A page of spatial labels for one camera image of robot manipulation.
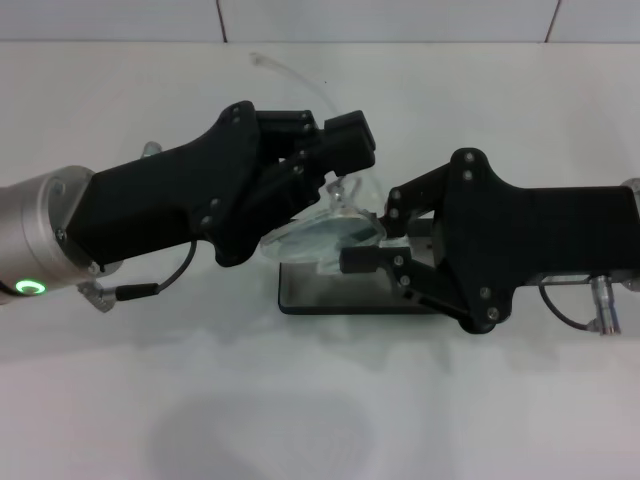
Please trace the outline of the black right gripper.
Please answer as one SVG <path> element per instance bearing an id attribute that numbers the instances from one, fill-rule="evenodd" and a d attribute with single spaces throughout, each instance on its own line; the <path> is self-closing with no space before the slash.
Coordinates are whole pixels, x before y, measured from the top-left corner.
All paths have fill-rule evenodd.
<path id="1" fill-rule="evenodd" d="M 383 270 L 395 296 L 464 320 L 469 333 L 490 332 L 511 315 L 516 289 L 548 276 L 623 282 L 638 274 L 638 207 L 627 186 L 520 188 L 500 179 L 482 151 L 462 148 L 392 188 L 382 225 L 388 238 L 403 237 L 435 210 L 454 280 L 408 247 L 344 248 L 341 272 Z"/>

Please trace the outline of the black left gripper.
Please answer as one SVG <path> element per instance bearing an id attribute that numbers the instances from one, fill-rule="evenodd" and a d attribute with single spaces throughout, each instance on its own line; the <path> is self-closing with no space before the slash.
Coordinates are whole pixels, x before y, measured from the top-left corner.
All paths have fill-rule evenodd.
<path id="1" fill-rule="evenodd" d="M 264 158 L 261 132 L 274 152 L 347 136 L 370 147 L 361 110 L 319 126 L 310 110 L 256 116 L 241 101 L 188 144 L 96 173 L 67 226 L 69 239 L 101 265 L 194 240 L 211 242 L 222 266 L 246 261 L 259 236 L 241 205 Z"/>

